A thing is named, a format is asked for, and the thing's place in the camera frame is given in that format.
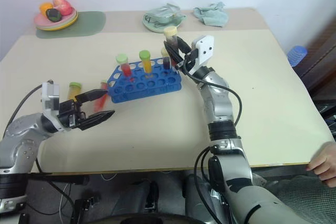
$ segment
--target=cloth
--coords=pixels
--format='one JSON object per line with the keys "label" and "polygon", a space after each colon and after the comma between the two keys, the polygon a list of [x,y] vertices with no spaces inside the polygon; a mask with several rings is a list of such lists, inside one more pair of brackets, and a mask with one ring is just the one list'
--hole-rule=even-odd
{"label": "cloth", "polygon": [[329,188],[317,177],[297,176],[265,188],[312,224],[336,223],[336,188]]}
{"label": "cloth", "polygon": [[229,20],[229,16],[223,7],[223,2],[211,4],[209,7],[196,7],[194,8],[194,15],[206,26],[223,27]]}

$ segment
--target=green placemat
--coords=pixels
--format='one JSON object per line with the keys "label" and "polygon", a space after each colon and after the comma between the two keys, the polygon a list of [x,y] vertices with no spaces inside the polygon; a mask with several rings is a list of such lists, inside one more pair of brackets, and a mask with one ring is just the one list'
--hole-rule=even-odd
{"label": "green placemat", "polygon": [[36,36],[40,39],[90,36],[102,31],[105,22],[103,12],[79,12],[77,21],[71,26],[58,31],[36,29]]}

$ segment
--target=test tube rack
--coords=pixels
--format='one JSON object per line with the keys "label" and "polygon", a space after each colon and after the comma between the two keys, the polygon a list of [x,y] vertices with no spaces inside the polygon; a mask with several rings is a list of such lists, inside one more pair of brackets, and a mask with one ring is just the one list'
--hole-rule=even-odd
{"label": "test tube rack", "polygon": [[125,77],[116,67],[108,80],[108,94],[112,102],[119,103],[181,89],[181,76],[173,69],[164,69],[162,58],[151,59],[152,73],[143,70],[142,62],[130,63],[132,76]]}

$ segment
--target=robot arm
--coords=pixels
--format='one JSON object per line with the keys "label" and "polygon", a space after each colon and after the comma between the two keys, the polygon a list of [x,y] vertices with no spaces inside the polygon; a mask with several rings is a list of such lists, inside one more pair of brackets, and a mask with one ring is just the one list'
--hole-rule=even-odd
{"label": "robot arm", "polygon": [[184,60],[174,48],[164,44],[175,68],[197,83],[204,100],[209,149],[213,154],[208,161],[210,184],[226,198],[237,223],[308,223],[268,190],[252,185],[251,169],[236,133],[232,104],[225,90],[228,84],[214,69],[206,67],[213,54],[214,37],[202,36],[193,41],[192,48],[181,38],[178,43],[185,53]]}
{"label": "robot arm", "polygon": [[103,111],[86,118],[80,107],[106,94],[92,90],[76,96],[76,100],[59,103],[58,85],[43,83],[43,114],[18,118],[6,129],[0,142],[0,214],[25,207],[28,174],[37,158],[42,141],[58,131],[88,129],[107,120],[114,111]]}

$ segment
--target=beige tabletop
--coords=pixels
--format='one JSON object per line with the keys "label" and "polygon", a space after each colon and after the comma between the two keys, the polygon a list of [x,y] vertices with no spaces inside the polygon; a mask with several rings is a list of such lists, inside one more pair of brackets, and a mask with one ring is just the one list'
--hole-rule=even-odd
{"label": "beige tabletop", "polygon": [[[178,29],[188,43],[200,35],[215,37],[208,66],[228,81],[243,101],[237,133],[251,166],[302,164],[332,135],[301,80],[262,17],[253,9],[229,9],[224,28],[202,25],[190,12]],[[68,84],[82,91],[98,88],[124,52],[138,61],[140,50],[160,57],[164,36],[141,24],[142,12],[106,13],[102,32],[93,36],[39,39],[34,29],[20,37],[0,62],[1,134],[10,115],[33,87],[53,79],[66,100]],[[27,100],[20,115],[41,112],[40,92]],[[237,114],[238,103],[230,96]],[[46,172],[93,173],[120,170],[180,169],[193,166],[208,145],[203,101],[195,84],[182,76],[182,89],[114,104],[106,122],[86,131],[57,133],[40,147]],[[83,110],[92,113],[93,104]]]}

